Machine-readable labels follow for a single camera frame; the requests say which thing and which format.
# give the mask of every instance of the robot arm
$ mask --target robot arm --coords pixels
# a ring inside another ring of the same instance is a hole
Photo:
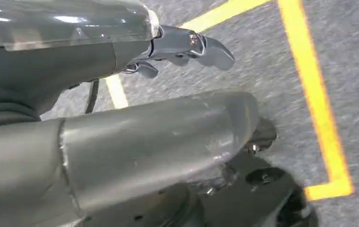
[[[246,92],[209,92],[0,126],[0,226],[59,226],[228,162],[258,123]]]

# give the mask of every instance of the wire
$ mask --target wire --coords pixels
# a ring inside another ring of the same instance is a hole
[[[93,81],[93,83],[90,86],[85,114],[91,114],[94,110],[94,106],[96,105],[96,101],[97,101],[99,85],[100,85],[100,79],[97,79]]]

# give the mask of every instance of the bolt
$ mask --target bolt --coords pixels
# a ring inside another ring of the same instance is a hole
[[[250,147],[247,149],[247,151],[248,151],[249,154],[251,154],[251,155],[257,155],[257,153],[258,153],[259,151],[261,151],[261,148],[260,148],[258,145],[253,144],[252,146],[250,146]]]
[[[198,38],[197,38],[197,35],[196,35],[195,33],[191,33],[191,34],[189,35],[189,40],[190,40],[191,46],[197,45]]]
[[[209,188],[206,192],[206,195],[212,196],[216,193],[216,190],[214,188]]]

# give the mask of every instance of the yellow line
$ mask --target yellow line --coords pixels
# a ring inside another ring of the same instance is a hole
[[[302,2],[278,0],[278,5],[330,180],[306,188],[306,194],[311,200],[350,195],[354,189]]]
[[[126,100],[119,74],[107,77],[105,82],[107,83],[115,109],[128,107],[128,101]]]
[[[270,0],[230,0],[211,11],[184,23],[181,28],[190,29],[199,33],[269,1]]]

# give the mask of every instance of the transparent plastic cover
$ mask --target transparent plastic cover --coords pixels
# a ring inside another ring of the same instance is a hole
[[[155,27],[138,0],[0,0],[0,46],[8,51],[145,41]]]

